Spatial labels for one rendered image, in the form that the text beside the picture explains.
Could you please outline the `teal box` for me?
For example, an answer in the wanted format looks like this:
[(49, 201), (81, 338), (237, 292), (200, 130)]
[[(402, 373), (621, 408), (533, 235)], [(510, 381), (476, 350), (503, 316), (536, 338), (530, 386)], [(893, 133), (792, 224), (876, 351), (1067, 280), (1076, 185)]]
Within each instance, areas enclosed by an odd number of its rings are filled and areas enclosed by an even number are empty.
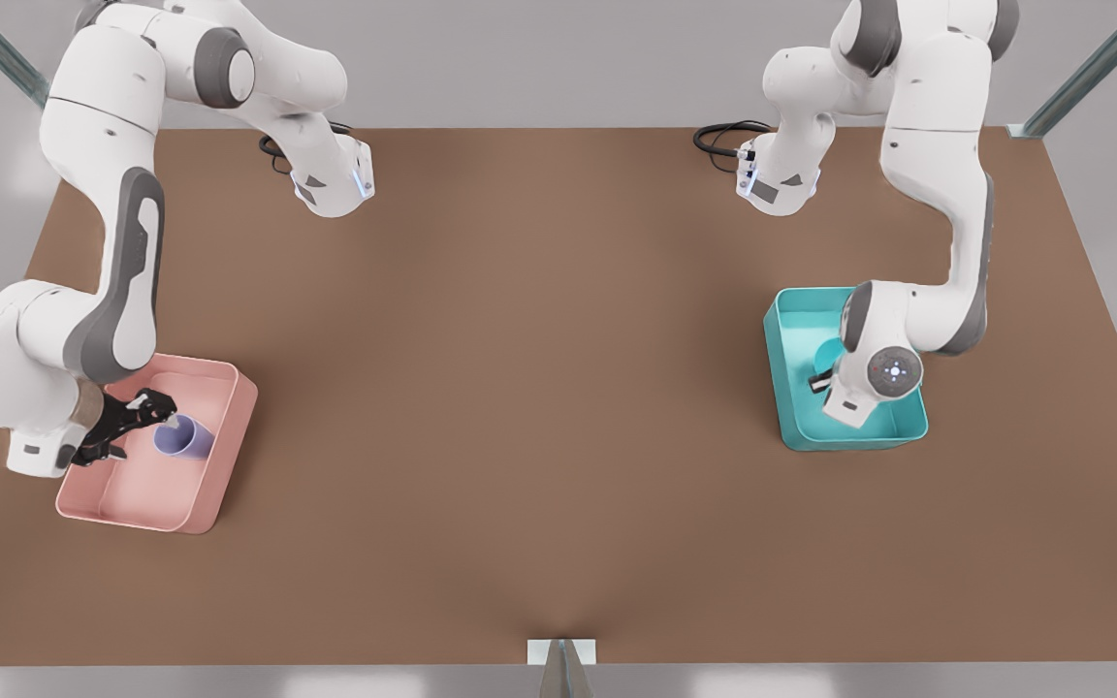
[(779, 291), (763, 318), (781, 436), (792, 450), (885, 450), (922, 440), (928, 432), (928, 415), (919, 392), (875, 408), (863, 428), (844, 426), (825, 415), (825, 393), (811, 392), (815, 350), (838, 335), (851, 291), (850, 287), (787, 288)]

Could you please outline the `pink box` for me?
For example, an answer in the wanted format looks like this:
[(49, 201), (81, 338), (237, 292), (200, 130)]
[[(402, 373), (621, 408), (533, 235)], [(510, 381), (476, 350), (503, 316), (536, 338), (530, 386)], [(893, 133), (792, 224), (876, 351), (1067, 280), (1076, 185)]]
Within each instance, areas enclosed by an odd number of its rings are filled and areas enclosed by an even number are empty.
[(121, 437), (124, 460), (71, 468), (54, 508), (70, 520), (201, 534), (214, 525), (233, 472), (258, 388), (232, 364), (157, 353), (139, 374), (109, 385), (128, 400), (139, 389), (168, 394), (178, 414), (191, 417), (209, 436), (187, 455), (164, 455), (155, 428)]

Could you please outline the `lavender cup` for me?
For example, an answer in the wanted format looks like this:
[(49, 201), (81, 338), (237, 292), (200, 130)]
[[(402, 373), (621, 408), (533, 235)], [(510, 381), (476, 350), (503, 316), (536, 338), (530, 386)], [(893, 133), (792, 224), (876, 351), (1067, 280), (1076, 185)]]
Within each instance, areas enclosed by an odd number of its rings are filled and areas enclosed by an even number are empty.
[(170, 417), (152, 433), (152, 446), (160, 455), (183, 460), (207, 460), (213, 442), (214, 434), (185, 414)]

